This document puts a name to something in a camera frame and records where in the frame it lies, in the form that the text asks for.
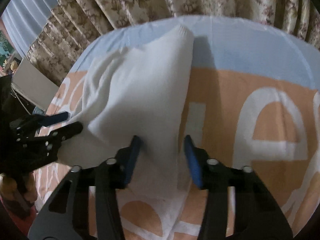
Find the person left hand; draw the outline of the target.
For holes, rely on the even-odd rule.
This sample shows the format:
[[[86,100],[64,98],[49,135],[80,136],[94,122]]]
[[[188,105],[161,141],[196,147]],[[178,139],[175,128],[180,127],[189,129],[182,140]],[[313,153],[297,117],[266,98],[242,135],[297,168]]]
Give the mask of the person left hand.
[[[33,172],[18,178],[18,181],[1,174],[1,197],[9,201],[18,201],[18,194],[28,204],[33,205],[36,202],[37,189]]]

